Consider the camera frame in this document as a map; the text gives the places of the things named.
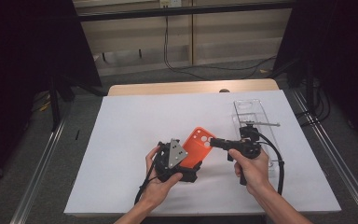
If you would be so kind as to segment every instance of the white tabletop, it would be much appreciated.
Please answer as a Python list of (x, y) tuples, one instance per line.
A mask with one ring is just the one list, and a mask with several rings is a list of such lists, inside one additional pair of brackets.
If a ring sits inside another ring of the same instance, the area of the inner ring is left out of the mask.
[[(64, 213), (78, 217), (128, 212), (145, 179), (145, 155), (158, 141), (183, 144), (200, 126), (216, 137), (237, 140), (236, 100), (258, 99), (285, 161), (283, 197), (299, 212), (339, 211), (337, 199), (316, 161), (282, 91), (108, 96)], [(239, 184), (227, 153), (213, 148), (195, 183), (178, 183), (151, 216), (253, 215), (264, 213)], [(277, 188), (278, 169), (270, 177)]]

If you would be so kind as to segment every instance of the orange plastic part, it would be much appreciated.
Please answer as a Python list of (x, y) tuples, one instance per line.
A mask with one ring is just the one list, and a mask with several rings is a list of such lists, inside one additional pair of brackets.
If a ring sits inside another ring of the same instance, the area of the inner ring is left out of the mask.
[(182, 148), (184, 148), (188, 154), (187, 157), (182, 160), (180, 166), (193, 168), (197, 163), (203, 161), (212, 149), (210, 146), (211, 138), (215, 138), (212, 133), (209, 133), (201, 127), (197, 127), (182, 145)]

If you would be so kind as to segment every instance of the human hand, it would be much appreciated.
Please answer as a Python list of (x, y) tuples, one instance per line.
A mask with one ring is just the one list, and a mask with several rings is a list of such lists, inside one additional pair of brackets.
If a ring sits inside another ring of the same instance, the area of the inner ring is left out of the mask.
[[(147, 154), (146, 174), (150, 170), (153, 163), (153, 157), (158, 153), (158, 150), (159, 147), (155, 147)], [(158, 178), (155, 178), (156, 176), (156, 170), (153, 168), (152, 173), (150, 175), (152, 180), (147, 185), (144, 193), (142, 194), (142, 198), (139, 201), (140, 203), (146, 203), (147, 205), (151, 206), (152, 209), (159, 206), (165, 200), (171, 187), (173, 187), (177, 182), (179, 182), (183, 175), (181, 173), (176, 173), (164, 183), (161, 182)]]
[(248, 159), (236, 150), (230, 149), (229, 155), (236, 161), (234, 164), (235, 174), (241, 176), (241, 169), (246, 178), (249, 193), (254, 195), (263, 189), (273, 188), (269, 183), (269, 156), (262, 149), (258, 157)]

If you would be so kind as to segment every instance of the metal frame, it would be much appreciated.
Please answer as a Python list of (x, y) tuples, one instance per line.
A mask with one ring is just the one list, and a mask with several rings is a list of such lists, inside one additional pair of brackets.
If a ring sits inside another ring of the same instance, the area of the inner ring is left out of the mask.
[(50, 17), (42, 18), (40, 21), (112, 21), (148, 17), (166, 17), (180, 15), (195, 15), (222, 12), (237, 11), (256, 11), (292, 8), (296, 1), (265, 2), (265, 3), (248, 3), (234, 5), (220, 5), (207, 7), (169, 7), (169, 8), (152, 8), (132, 11), (106, 12), (106, 13), (83, 13), (75, 17)]
[[(307, 111), (306, 99), (304, 95), (301, 92), (294, 91), (294, 96), (300, 108), (303, 111)], [(341, 176), (343, 182), (345, 183), (348, 190), (350, 191), (353, 199), (356, 201), (358, 205), (358, 181), (356, 177), (353, 175), (350, 168), (342, 159), (336, 146), (334, 146), (333, 142), (330, 140), (330, 137), (327, 135), (327, 132), (324, 130), (321, 123), (314, 116), (310, 114), (307, 115), (307, 119), (308, 121), (317, 121), (317, 123), (313, 124), (311, 127), (315, 132), (316, 136), (319, 138), (331, 162), (336, 167), (339, 175)]]
[(17, 209), (13, 215), (13, 218), (10, 221), (10, 224), (23, 224), (27, 220), (29, 213), (31, 212), (32, 205), (34, 203), (34, 199), (36, 198), (37, 192), (39, 191), (42, 178), (45, 175), (46, 170), (48, 169), (48, 165), (50, 163), (50, 159), (53, 155), (54, 149), (56, 148), (63, 127), (67, 118), (71, 112), (72, 103), (67, 103), (67, 106), (64, 109), (64, 115), (61, 119), (61, 122), (58, 124), (57, 129), (51, 133), (50, 138), (48, 140), (48, 144), (45, 147), (45, 151), (43, 152), (42, 158), (36, 166), (34, 171), (34, 175), (31, 178), (27, 190), (21, 197), (21, 201), (17, 206)]

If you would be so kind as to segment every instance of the electrical cable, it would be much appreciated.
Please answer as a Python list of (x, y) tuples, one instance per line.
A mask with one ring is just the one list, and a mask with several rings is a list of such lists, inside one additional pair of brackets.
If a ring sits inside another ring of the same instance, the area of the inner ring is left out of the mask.
[(303, 117), (304, 115), (309, 114), (309, 113), (310, 113), (310, 111), (309, 111), (309, 110), (306, 110), (306, 111), (304, 111), (304, 112), (295, 113), (295, 116), (296, 116), (297, 119), (299, 119), (299, 118), (301, 118), (301, 117)]
[(321, 96), (321, 88), (318, 88), (318, 91), (316, 92), (316, 97), (318, 99), (318, 103), (316, 104), (316, 107), (319, 107), (319, 105), (322, 107), (321, 112), (316, 116), (317, 118), (319, 118), (324, 112), (324, 101), (322, 100), (322, 96)]
[(165, 62), (165, 65), (167, 65), (167, 67), (173, 72), (191, 75), (192, 77), (197, 77), (202, 80), (210, 80), (208, 78), (200, 77), (200, 76), (197, 76), (197, 75), (189, 73), (189, 72), (179, 71), (170, 65), (170, 63), (168, 62), (168, 17), (165, 17), (165, 24), (166, 24), (166, 26), (165, 26), (165, 41), (164, 41), (164, 62)]
[(327, 113), (324, 115), (324, 117), (320, 118), (322, 116), (322, 114), (323, 114), (323, 111), (321, 111), (318, 114), (318, 116), (316, 117), (316, 119), (312, 119), (310, 121), (307, 121), (307, 122), (301, 124), (300, 127), (305, 127), (305, 126), (308, 126), (308, 125), (320, 123), (320, 122), (324, 121), (325, 119), (327, 119), (330, 116), (330, 112), (331, 112), (330, 99), (329, 99), (328, 95), (325, 93), (325, 91), (324, 91), (324, 96), (325, 96), (326, 101), (327, 101)]
[(144, 193), (147, 185), (150, 183), (151, 180), (153, 180), (156, 177), (153, 177), (152, 179), (149, 179), (150, 175), (152, 174), (152, 171), (154, 169), (156, 165), (156, 161), (153, 160), (152, 165), (150, 166), (150, 170), (147, 172), (146, 178), (144, 180), (144, 183), (139, 187), (138, 193), (136, 194), (135, 197), (135, 202), (134, 204), (137, 204), (139, 202), (139, 200), (141, 199), (142, 194)]
[(267, 142), (267, 145), (269, 145), (270, 147), (272, 147), (272, 149), (275, 151), (275, 154), (277, 155), (278, 158), (278, 165), (279, 165), (279, 181), (278, 181), (278, 193), (280, 195), (282, 195), (282, 191), (283, 191), (283, 180), (284, 180), (284, 161), (282, 159), (281, 153), (279, 152), (279, 150), (274, 146), (274, 144), (272, 144), (271, 141), (269, 141), (269, 139), (267, 139), (266, 136), (264, 136), (262, 133), (256, 132), (256, 131), (247, 131), (249, 133), (253, 133), (256, 134), (258, 136), (260, 136), (261, 138), (264, 139), (264, 141)]
[(202, 80), (210, 80), (206, 77), (200, 77), (197, 76), (195, 74), (192, 74), (190, 72), (185, 72), (182, 70), (186, 70), (186, 69), (191, 69), (191, 68), (212, 68), (212, 69), (221, 69), (221, 70), (228, 70), (228, 71), (242, 71), (242, 70), (248, 70), (248, 69), (252, 69), (254, 68), (255, 70), (253, 71), (253, 73), (247, 77), (242, 77), (241, 79), (246, 79), (248, 77), (252, 77), (255, 74), (255, 71), (257, 70), (257, 67), (260, 66), (263, 63), (266, 63), (270, 60), (276, 59), (276, 55), (269, 57), (263, 61), (261, 61), (258, 64), (249, 66), (249, 67), (243, 67), (243, 68), (226, 68), (226, 67), (218, 67), (218, 66), (210, 66), (210, 65), (194, 65), (194, 66), (186, 66), (186, 67), (172, 67), (168, 61), (168, 17), (165, 17), (165, 39), (164, 39), (164, 62), (165, 65), (173, 72), (176, 73), (183, 73), (183, 74), (187, 74), (187, 75), (191, 75), (192, 77), (197, 77), (200, 78)]

